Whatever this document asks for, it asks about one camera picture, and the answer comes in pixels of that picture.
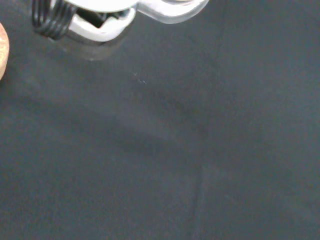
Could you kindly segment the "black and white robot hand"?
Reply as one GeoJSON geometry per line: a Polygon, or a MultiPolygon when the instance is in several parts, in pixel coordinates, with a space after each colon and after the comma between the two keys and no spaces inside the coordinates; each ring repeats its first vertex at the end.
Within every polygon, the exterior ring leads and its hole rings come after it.
{"type": "Polygon", "coordinates": [[[134,20],[137,0],[32,0],[33,30],[52,40],[73,32],[105,43],[117,38],[134,20]]]}

